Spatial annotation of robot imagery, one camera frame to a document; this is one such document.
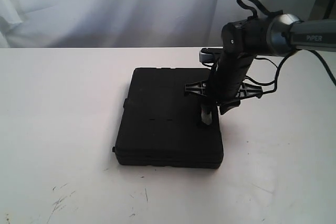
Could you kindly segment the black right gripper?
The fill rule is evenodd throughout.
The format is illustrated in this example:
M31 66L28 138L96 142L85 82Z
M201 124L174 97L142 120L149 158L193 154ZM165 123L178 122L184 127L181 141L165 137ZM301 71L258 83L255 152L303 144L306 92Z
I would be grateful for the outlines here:
M211 67L208 79L184 86L184 94L198 95L210 103L219 103L219 112L224 115L240 106L240 101L253 97L261 98L262 87L244 83L244 78L255 55L222 52ZM201 104L202 122L212 124L212 107Z

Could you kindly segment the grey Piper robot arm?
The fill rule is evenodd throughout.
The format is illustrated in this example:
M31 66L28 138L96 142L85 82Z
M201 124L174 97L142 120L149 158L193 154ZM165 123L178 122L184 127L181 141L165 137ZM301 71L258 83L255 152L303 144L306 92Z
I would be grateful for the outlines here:
M282 65L300 50L316 55L335 82L329 66L319 54L320 51L335 51L335 20L304 22L292 14L252 17L228 23L221 37L221 48L202 48L199 52L200 63L210 68L208 79L186 84L184 88L186 94L202 98L201 120L205 125L212 124L215 107L225 114L240 106L241 100L274 93ZM248 77L252 62L267 56L282 57L276 66L274 80L261 83Z

